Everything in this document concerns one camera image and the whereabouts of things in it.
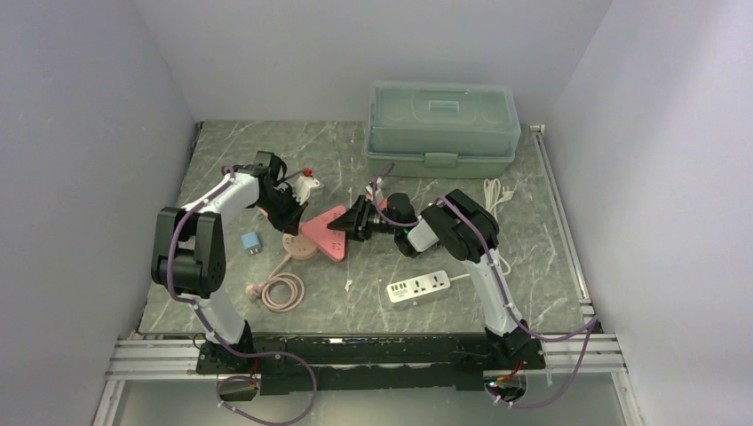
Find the pink triangular socket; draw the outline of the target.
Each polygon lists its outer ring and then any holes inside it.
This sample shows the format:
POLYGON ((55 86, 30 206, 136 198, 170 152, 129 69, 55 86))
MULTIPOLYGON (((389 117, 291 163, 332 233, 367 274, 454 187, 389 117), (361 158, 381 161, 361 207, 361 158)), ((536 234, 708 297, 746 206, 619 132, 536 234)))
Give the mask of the pink triangular socket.
POLYGON ((328 225, 346 212, 344 205, 338 205, 300 225, 300 233, 320 252, 333 262, 342 262, 346 255, 345 232, 331 230, 328 225))

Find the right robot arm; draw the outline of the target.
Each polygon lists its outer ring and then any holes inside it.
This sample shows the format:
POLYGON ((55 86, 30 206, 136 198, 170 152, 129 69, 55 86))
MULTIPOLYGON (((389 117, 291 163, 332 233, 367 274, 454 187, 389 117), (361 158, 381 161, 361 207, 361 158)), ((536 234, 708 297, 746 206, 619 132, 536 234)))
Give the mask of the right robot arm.
POLYGON ((344 233, 349 241, 390 234, 399 252, 410 258, 434 247, 444 248, 469 274, 485 321, 487 352, 461 351, 460 359, 491 359, 500 368, 543 366, 542 345, 527 332, 527 322, 504 280, 499 224, 463 191, 454 190, 421 212, 416 212, 404 193, 389 195, 383 208, 361 195, 327 227, 344 233))

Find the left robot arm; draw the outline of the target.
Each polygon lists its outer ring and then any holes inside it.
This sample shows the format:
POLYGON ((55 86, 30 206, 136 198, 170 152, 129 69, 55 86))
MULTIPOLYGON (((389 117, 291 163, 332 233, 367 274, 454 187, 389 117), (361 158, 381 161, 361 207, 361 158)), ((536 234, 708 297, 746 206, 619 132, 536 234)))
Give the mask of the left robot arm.
POLYGON ((256 350, 248 321, 223 288, 224 227, 245 209, 261 209, 275 230, 295 235, 318 184, 312 170, 290 172, 281 157, 259 151, 249 164, 225 166, 219 183, 196 200, 157 215, 152 281, 194 312, 207 340, 222 347, 220 361, 232 372, 248 370, 256 350))

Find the white power strip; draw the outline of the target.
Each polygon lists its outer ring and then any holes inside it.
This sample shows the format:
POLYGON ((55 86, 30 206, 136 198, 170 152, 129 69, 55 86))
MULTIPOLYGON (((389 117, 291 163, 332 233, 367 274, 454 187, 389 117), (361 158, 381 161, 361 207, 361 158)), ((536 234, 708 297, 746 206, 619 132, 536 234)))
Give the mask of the white power strip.
POLYGON ((430 272, 386 286, 386 293, 393 304, 417 302, 434 296, 451 287, 451 279, 445 271, 430 272))

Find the round pink socket hub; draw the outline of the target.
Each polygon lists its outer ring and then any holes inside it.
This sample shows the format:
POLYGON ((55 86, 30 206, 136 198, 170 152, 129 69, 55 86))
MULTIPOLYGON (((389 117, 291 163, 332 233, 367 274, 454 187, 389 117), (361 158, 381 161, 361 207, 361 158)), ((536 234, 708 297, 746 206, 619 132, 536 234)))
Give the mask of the round pink socket hub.
POLYGON ((306 237, 288 233, 282 236, 282 246, 292 259, 300 261, 314 257, 319 251, 316 245, 306 237))

